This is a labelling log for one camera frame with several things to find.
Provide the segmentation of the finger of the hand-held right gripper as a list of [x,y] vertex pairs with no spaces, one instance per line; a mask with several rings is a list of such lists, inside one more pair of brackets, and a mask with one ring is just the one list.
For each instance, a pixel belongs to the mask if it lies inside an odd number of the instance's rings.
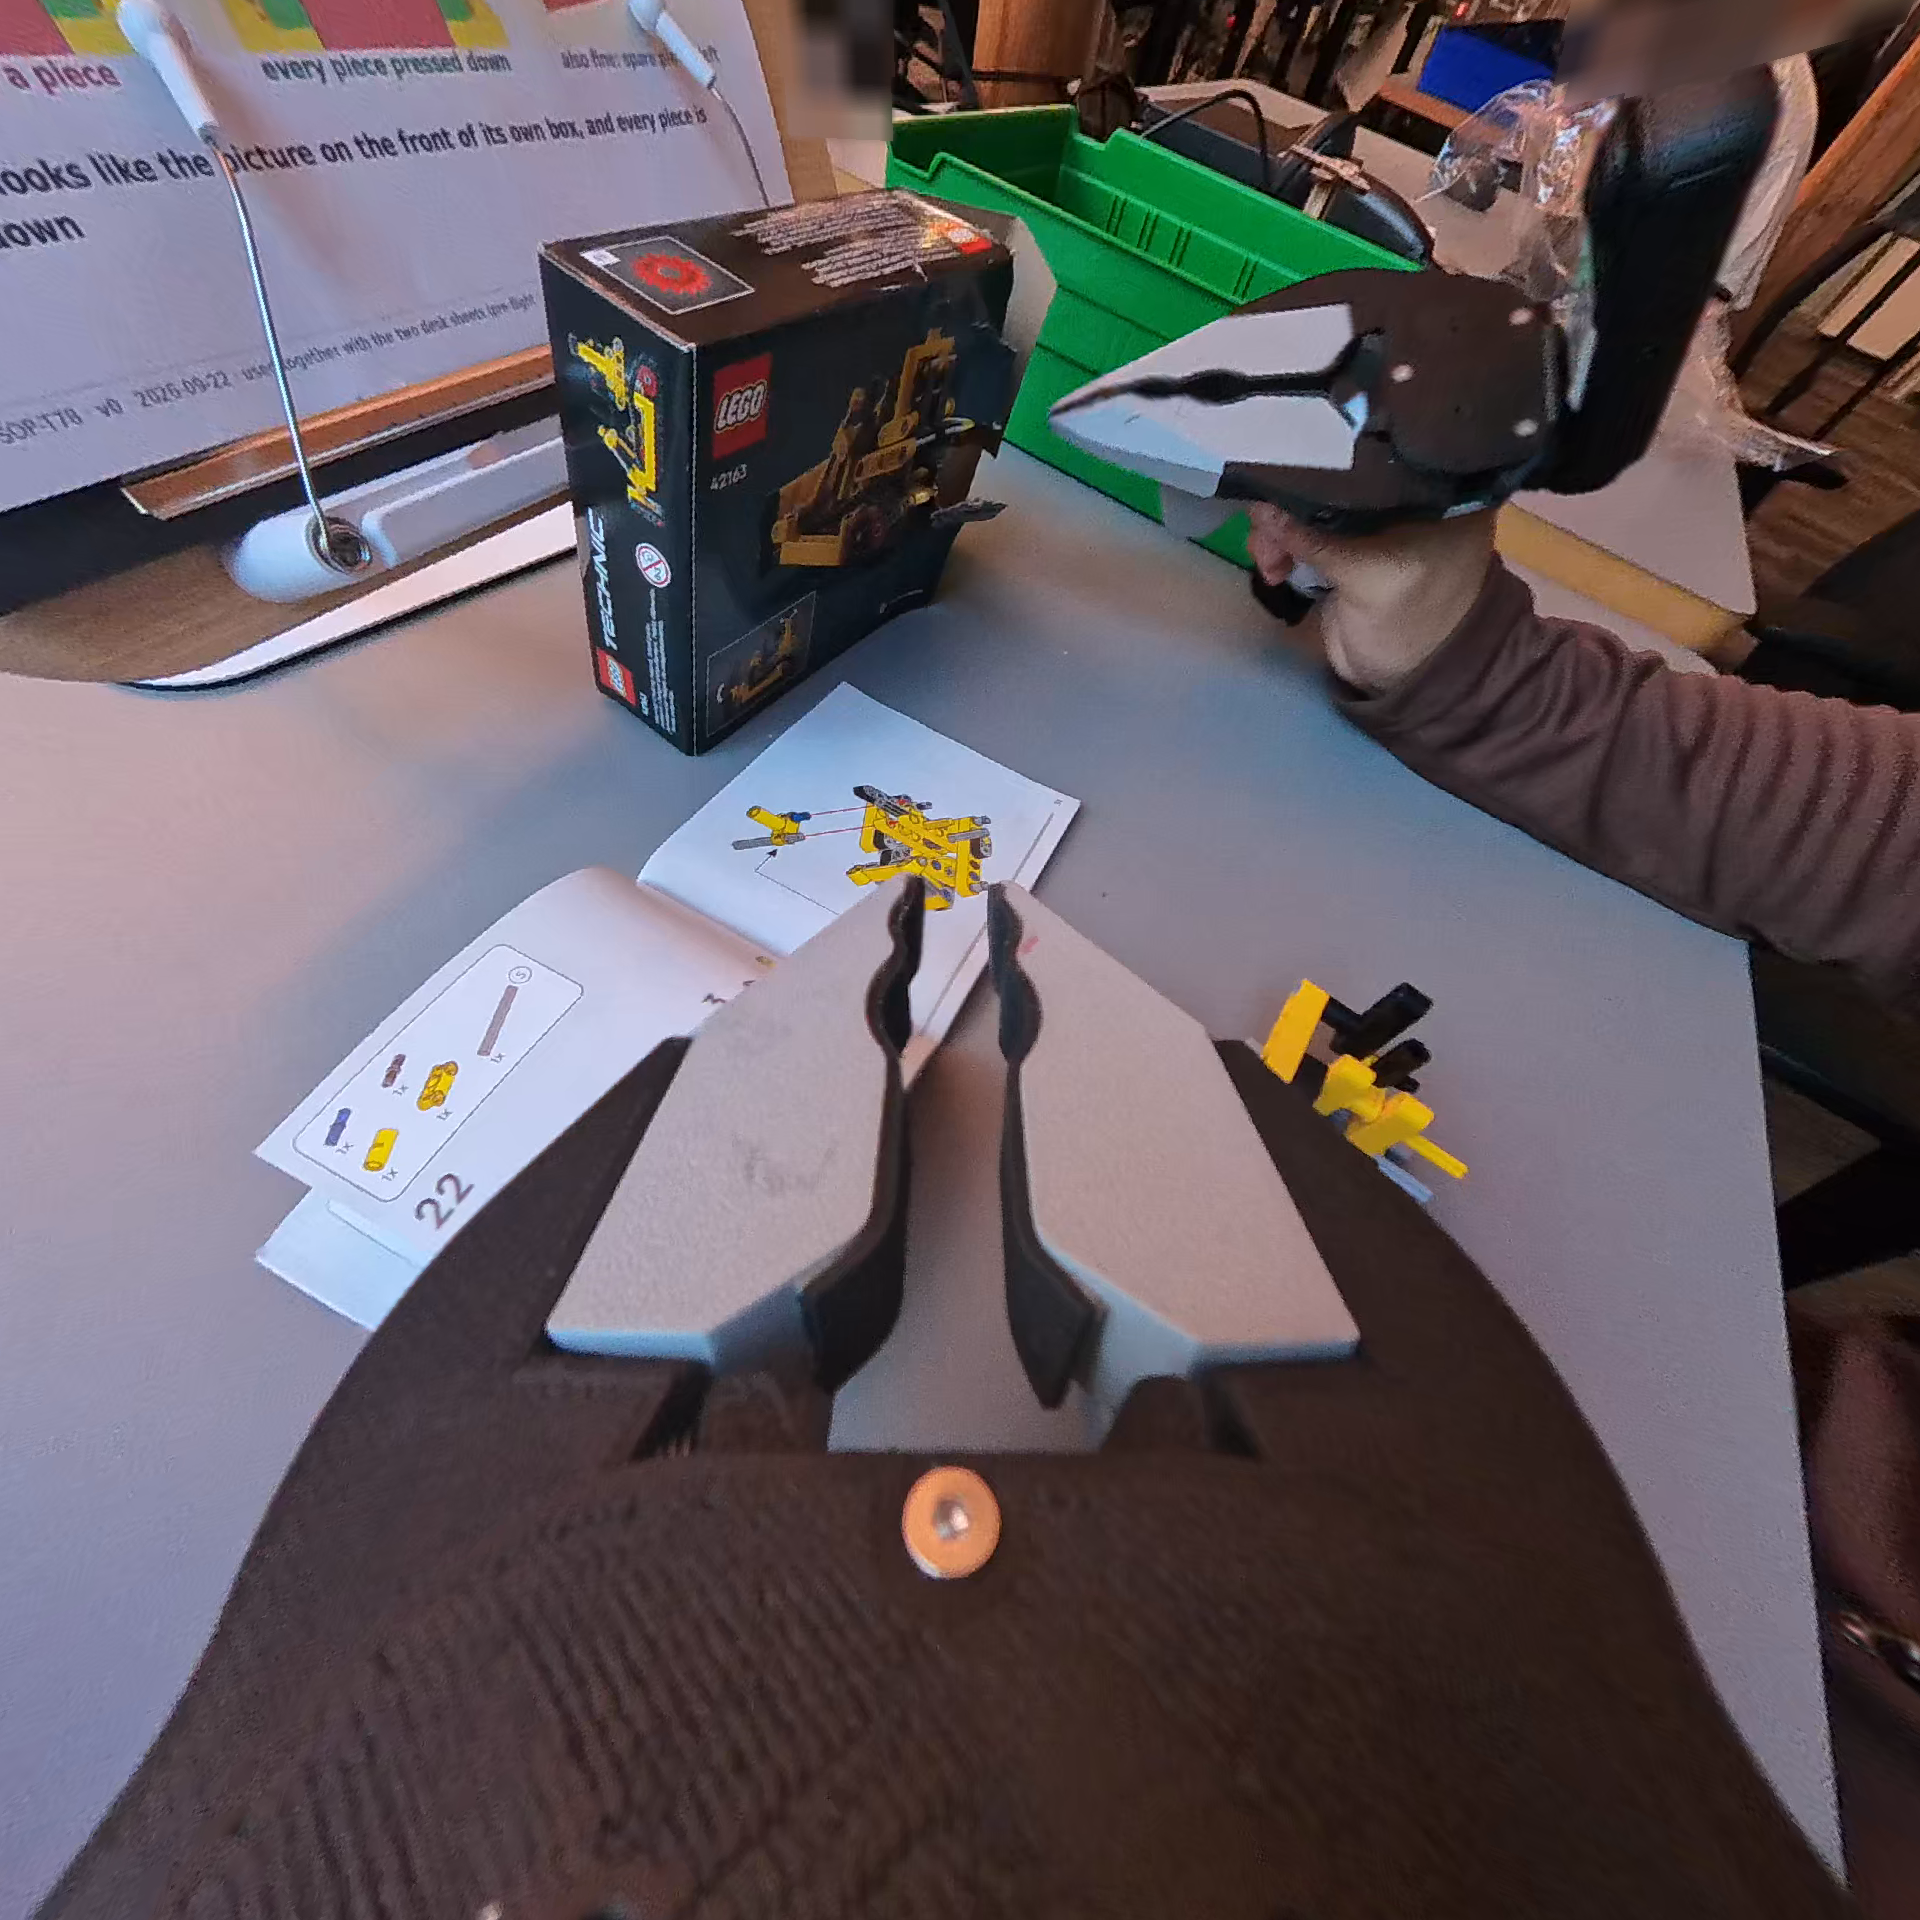
[[1369,398],[1345,371],[1355,345],[1349,303],[1246,310],[1093,378],[1057,398],[1051,419],[1220,413],[1269,398],[1326,401],[1345,419],[1369,419]]
[[1358,443],[1355,424],[1324,397],[1104,394],[1054,407],[1051,432],[1190,494],[1223,492],[1229,466],[1346,471]]

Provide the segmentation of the yellow black lego model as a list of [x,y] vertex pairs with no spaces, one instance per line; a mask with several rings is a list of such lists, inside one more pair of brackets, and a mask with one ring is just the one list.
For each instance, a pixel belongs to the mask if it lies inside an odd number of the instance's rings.
[[1410,982],[1355,1008],[1300,979],[1259,1045],[1264,1067],[1419,1205],[1432,1205],[1433,1180],[1468,1179],[1468,1163],[1433,1141],[1423,1099],[1432,1048],[1417,1027],[1429,1012],[1432,995]]

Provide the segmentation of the person's lap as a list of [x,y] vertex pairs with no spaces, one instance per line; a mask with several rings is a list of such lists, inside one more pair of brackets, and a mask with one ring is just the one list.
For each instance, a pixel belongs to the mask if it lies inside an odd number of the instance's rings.
[[1918,1913],[1918,1313],[1788,1309],[1844,1872]]

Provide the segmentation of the white page holder base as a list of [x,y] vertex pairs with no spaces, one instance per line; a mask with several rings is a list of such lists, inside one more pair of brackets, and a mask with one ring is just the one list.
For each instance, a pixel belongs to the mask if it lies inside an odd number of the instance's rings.
[[299,507],[256,520],[227,542],[220,565],[228,581],[257,602],[307,602],[435,555],[563,492],[563,424],[532,419],[325,494],[333,552],[344,559],[325,559],[312,516]]

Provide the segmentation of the person's right forearm brown sleeve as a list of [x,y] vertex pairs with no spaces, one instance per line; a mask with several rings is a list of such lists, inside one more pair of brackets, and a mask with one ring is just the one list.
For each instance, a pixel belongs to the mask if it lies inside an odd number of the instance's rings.
[[1413,773],[1688,920],[1918,1015],[1918,717],[1686,673],[1492,560],[1404,682],[1336,679]]

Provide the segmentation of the lego instruction booklet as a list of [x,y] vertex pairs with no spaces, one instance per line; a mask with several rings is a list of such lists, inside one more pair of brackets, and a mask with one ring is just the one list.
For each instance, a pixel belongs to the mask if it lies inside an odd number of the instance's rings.
[[838,685],[637,876],[579,867],[422,982],[257,1145],[305,1183],[265,1270],[376,1329],[428,1258],[664,1038],[886,879],[923,879],[913,1086],[989,964],[989,888],[1035,883],[1077,798]]

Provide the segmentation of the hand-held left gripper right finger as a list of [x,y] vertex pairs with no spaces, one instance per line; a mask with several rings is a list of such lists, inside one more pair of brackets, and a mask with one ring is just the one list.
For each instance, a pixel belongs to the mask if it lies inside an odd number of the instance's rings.
[[1039,1403],[1336,1360],[1358,1326],[1213,1037],[993,886],[1004,1319]]

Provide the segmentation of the green plastic bin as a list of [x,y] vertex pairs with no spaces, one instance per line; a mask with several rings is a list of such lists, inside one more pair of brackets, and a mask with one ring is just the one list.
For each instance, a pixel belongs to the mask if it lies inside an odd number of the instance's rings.
[[1155,481],[1064,443],[1048,424],[1060,397],[1307,278],[1410,268],[1165,143],[1088,138],[1073,107],[905,116],[886,183],[1026,226],[1054,293],[1004,437],[1149,520],[1162,518]]

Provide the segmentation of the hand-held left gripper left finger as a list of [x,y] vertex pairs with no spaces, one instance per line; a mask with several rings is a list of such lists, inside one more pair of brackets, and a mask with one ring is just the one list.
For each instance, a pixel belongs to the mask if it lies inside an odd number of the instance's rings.
[[923,883],[886,879],[712,1012],[547,1318],[576,1355],[844,1386],[905,1290]]

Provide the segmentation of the clear plastic bag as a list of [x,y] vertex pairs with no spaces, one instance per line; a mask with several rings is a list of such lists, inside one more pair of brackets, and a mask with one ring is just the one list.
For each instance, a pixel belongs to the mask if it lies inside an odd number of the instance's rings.
[[[1789,204],[1805,183],[1818,96],[1807,54],[1773,61],[1775,127],[1768,156],[1753,180],[1741,220],[1707,298],[1669,419],[1681,419],[1695,443],[1720,446],[1741,466],[1783,475],[1824,459],[1834,447],[1765,424],[1749,417],[1730,371],[1733,322],[1756,300],[1768,264],[1788,226]],[[1610,129],[1617,100],[1571,107],[1555,81],[1527,81],[1501,91],[1490,107],[1458,127],[1432,164],[1429,197],[1466,197],[1513,180],[1521,214],[1501,275],[1529,300],[1547,303],[1571,333],[1574,350],[1594,346],[1597,253],[1589,220],[1579,193],[1597,164],[1602,135]]]

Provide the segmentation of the wooden post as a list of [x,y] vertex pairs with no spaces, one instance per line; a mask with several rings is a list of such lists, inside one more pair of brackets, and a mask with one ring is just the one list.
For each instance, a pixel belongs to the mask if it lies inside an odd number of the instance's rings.
[[973,75],[981,107],[1048,103],[1099,70],[1113,3],[980,3]]

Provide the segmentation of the person's right hand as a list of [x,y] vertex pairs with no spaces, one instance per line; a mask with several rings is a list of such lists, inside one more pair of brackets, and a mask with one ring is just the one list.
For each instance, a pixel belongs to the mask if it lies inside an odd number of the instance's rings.
[[1336,534],[1271,504],[1249,507],[1258,576],[1307,568],[1326,591],[1307,620],[1338,682],[1380,698],[1449,642],[1497,559],[1501,508]]

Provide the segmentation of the blue storage bin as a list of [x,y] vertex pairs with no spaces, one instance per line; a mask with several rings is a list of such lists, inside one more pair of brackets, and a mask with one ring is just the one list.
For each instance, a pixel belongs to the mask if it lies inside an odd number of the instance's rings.
[[1419,91],[1475,113],[1501,91],[1552,81],[1565,19],[1449,22],[1432,39],[1419,70]]

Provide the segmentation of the black lego box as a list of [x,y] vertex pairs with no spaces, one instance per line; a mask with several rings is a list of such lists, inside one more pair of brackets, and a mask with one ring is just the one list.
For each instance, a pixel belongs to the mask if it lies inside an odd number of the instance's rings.
[[603,698],[705,756],[934,598],[1000,511],[1015,272],[900,188],[543,245]]

